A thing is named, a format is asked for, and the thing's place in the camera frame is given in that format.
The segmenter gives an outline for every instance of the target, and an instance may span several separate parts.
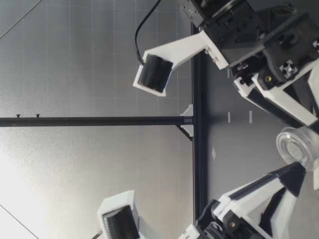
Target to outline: screw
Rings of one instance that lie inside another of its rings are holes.
[[[266,82],[270,83],[272,81],[272,77],[271,76],[266,76]]]

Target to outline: black roller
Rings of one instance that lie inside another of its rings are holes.
[[[141,72],[139,84],[163,93],[170,78],[173,63],[158,56],[149,55]]]
[[[104,214],[103,221],[109,239],[140,238],[130,206]]]

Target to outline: horizontal bar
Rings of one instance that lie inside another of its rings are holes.
[[[192,117],[0,118],[0,127],[187,125]]]

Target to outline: white marking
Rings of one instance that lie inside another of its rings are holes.
[[[249,123],[253,123],[253,111],[249,111]]]
[[[314,190],[319,190],[319,167],[314,170]]]
[[[213,147],[213,150],[212,150],[212,152],[211,152],[211,155],[213,156],[213,159],[214,159],[214,161],[215,161],[217,154],[216,154],[216,151],[215,151],[215,148],[214,148],[214,147]]]

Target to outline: robotic arm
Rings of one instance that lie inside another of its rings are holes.
[[[211,201],[179,239],[288,239],[288,222],[305,174],[301,164],[293,163],[225,193]],[[261,216],[252,218],[265,203]],[[144,239],[134,191],[105,199],[98,218],[105,239]]]
[[[319,27],[289,4],[181,0],[199,33],[145,52],[134,86],[165,97],[172,71],[201,51],[228,68],[239,94],[292,127],[319,133]]]

